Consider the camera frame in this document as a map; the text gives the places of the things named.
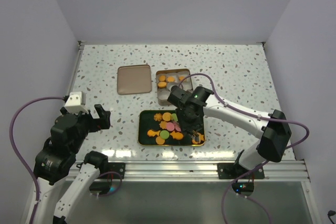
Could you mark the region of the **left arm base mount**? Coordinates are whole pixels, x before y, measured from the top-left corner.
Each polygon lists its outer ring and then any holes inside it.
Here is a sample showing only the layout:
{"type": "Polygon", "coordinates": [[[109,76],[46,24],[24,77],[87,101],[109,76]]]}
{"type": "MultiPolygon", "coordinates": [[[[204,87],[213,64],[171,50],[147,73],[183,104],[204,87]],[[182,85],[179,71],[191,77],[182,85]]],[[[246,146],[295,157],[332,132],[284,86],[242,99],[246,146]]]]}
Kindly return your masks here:
{"type": "MultiPolygon", "coordinates": [[[[109,162],[108,165],[106,166],[106,172],[116,172],[121,175],[122,179],[124,179],[125,163],[109,162]]],[[[107,174],[104,177],[110,181],[119,178],[119,176],[117,176],[116,174],[107,174]]]]}

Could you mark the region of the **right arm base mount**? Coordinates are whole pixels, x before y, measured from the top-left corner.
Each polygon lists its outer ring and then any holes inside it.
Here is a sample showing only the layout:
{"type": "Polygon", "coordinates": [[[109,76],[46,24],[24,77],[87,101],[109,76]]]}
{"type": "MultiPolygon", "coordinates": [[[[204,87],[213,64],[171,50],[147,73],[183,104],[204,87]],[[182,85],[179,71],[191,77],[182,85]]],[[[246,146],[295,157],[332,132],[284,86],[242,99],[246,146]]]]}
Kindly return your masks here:
{"type": "MultiPolygon", "coordinates": [[[[219,179],[235,179],[242,174],[250,172],[249,170],[241,167],[240,165],[235,165],[234,163],[218,163],[217,173],[219,179]]],[[[264,179],[264,170],[260,168],[257,171],[249,173],[243,179],[264,179]]]]}

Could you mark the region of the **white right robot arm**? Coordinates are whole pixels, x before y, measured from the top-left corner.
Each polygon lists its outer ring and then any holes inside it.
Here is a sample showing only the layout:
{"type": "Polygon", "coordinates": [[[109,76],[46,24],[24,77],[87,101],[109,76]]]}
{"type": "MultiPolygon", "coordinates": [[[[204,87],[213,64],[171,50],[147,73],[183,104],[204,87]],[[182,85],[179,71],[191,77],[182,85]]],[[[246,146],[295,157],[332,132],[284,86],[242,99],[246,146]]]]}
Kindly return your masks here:
{"type": "Polygon", "coordinates": [[[200,141],[205,116],[237,126],[254,137],[257,142],[242,150],[234,164],[225,172],[233,177],[246,178],[254,168],[265,161],[279,163],[285,152],[291,130],[283,112],[254,111],[237,104],[231,105],[214,91],[197,87],[188,92],[173,85],[170,88],[169,103],[176,106],[177,122],[183,133],[200,141]]]}

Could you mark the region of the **orange dotted round cookie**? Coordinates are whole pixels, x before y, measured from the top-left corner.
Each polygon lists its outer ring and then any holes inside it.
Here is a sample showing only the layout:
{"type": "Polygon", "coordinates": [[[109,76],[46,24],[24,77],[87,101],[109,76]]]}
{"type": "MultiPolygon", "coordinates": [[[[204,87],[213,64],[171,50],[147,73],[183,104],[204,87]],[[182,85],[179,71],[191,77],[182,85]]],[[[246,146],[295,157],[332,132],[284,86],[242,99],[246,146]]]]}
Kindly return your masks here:
{"type": "Polygon", "coordinates": [[[159,88],[166,88],[167,83],[166,82],[159,82],[157,85],[159,88]]]}

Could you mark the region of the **silver metal tongs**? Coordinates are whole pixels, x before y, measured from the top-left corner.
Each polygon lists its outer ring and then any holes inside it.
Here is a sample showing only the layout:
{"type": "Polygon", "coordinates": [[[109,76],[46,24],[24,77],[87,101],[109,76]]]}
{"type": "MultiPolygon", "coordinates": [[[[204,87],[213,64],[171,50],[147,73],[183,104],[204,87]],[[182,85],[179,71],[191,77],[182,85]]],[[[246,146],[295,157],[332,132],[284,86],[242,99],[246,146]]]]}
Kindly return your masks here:
{"type": "Polygon", "coordinates": [[[176,122],[176,121],[173,121],[172,123],[174,124],[176,130],[179,129],[179,131],[181,133],[183,133],[184,135],[188,135],[194,142],[196,142],[196,143],[201,143],[202,142],[202,140],[200,139],[200,135],[197,132],[195,132],[195,131],[188,132],[188,131],[183,130],[180,127],[179,123],[176,122]]]}

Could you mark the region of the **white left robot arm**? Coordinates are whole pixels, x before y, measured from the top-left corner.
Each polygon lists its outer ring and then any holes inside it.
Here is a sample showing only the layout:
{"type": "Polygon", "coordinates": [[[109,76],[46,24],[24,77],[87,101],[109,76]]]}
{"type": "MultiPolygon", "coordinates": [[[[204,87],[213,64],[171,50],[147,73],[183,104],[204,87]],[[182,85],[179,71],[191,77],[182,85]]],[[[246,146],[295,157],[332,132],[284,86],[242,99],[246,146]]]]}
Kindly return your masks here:
{"type": "Polygon", "coordinates": [[[97,119],[90,112],[69,113],[65,108],[61,109],[61,116],[50,129],[50,137],[35,158],[35,188],[26,223],[68,223],[75,204],[92,182],[107,176],[108,157],[91,151],[86,154],[68,191],[59,195],[87,135],[110,128],[111,113],[100,104],[94,107],[99,116],[97,119]]]}

